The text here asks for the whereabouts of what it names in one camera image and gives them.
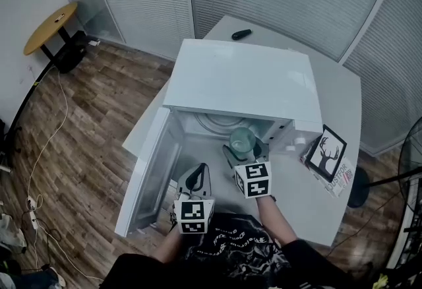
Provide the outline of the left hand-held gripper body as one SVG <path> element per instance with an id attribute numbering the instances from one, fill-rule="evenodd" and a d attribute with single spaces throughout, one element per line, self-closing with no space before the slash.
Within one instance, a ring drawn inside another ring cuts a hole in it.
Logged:
<path id="1" fill-rule="evenodd" d="M 173 209 L 181 234 L 206 234 L 214 214 L 212 194 L 208 191 L 177 191 Z"/>

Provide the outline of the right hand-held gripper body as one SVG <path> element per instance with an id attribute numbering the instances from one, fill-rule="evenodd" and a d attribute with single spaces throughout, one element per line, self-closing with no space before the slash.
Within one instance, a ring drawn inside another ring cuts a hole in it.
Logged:
<path id="1" fill-rule="evenodd" d="M 269 161 L 258 161 L 234 167 L 235 182 L 244 198 L 271 195 L 272 170 Z"/>

